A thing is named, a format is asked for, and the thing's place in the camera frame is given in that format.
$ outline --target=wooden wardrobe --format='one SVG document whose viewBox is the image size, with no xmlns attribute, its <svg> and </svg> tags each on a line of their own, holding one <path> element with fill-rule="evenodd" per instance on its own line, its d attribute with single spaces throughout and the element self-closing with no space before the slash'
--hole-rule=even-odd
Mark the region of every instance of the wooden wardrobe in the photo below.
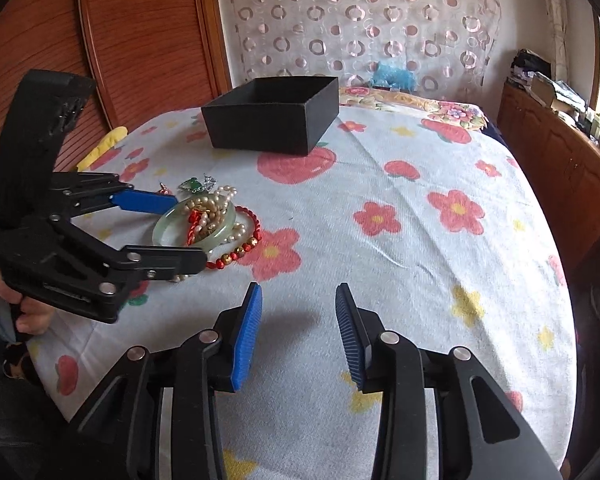
<svg viewBox="0 0 600 480">
<path fill-rule="evenodd" d="M 218 0 L 8 0 L 0 12 L 0 130 L 31 68 L 97 82 L 58 170 L 116 126 L 131 131 L 230 88 Z"/>
</svg>

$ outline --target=floral cloth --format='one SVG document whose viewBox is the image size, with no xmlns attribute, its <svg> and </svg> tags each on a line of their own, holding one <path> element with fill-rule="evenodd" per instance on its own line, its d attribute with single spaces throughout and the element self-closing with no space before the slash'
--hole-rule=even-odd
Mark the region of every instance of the floral cloth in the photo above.
<svg viewBox="0 0 600 480">
<path fill-rule="evenodd" d="M 389 102 L 368 89 L 342 95 L 360 101 L 341 107 L 306 157 L 214 150 L 195 109 L 156 117 L 96 161 L 136 189 L 163 183 L 180 198 L 178 184 L 204 174 L 235 186 L 263 239 L 223 270 L 141 283 L 115 324 L 59 313 L 29 343 L 46 390 L 70 418 L 126 349 L 180 345 L 258 281 L 264 309 L 249 379 L 218 396 L 229 478 L 366 480 L 381 396 L 358 392 L 347 370 L 334 315 L 336 286 L 347 282 L 360 307 L 421 348 L 469 347 L 559 465 L 575 398 L 573 319 L 523 173 L 476 131 L 477 109 L 406 94 Z M 362 102 L 371 97 L 378 107 Z M 400 112 L 378 111 L 385 106 Z M 74 221 L 120 248 L 147 243 L 157 218 L 111 208 Z M 433 451 L 429 461 L 436 478 Z"/>
</svg>

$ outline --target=white tablecloth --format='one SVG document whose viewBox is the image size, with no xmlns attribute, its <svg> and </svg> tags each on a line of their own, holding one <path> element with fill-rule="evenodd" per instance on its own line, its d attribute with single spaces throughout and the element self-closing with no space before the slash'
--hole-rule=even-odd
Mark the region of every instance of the white tablecloth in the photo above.
<svg viewBox="0 0 600 480">
<path fill-rule="evenodd" d="M 308 158 L 214 150 L 198 112 L 156 117 L 92 169 L 144 190 L 214 176 L 238 188 L 264 240 L 222 271 L 144 284 L 114 325 L 59 313 L 29 346 L 67 418 L 127 348 L 180 345 L 256 280 L 264 312 L 250 378 L 218 400 L 229 478 L 368 479 L 380 397 L 358 393 L 347 372 L 334 292 L 348 282 L 358 306 L 421 348 L 470 348 L 559 465 L 575 398 L 570 299 L 506 148 L 440 129 L 420 109 L 341 107 Z M 75 223 L 119 248 L 150 243 L 156 220 L 114 208 Z"/>
</svg>

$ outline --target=open box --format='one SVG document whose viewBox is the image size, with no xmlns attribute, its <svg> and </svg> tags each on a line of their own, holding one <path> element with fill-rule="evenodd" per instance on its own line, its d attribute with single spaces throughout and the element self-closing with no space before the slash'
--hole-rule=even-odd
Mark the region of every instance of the open box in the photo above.
<svg viewBox="0 0 600 480">
<path fill-rule="evenodd" d="M 256 78 L 202 107 L 214 148 L 308 155 L 338 116 L 338 79 Z"/>
</svg>

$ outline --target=brown cabinet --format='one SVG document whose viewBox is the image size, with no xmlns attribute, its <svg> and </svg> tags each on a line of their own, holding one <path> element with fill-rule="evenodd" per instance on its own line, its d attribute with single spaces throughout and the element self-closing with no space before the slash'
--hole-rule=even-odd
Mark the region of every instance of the brown cabinet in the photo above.
<svg viewBox="0 0 600 480">
<path fill-rule="evenodd" d="M 600 150 L 505 85 L 498 126 L 533 188 L 567 273 L 600 237 Z"/>
</svg>

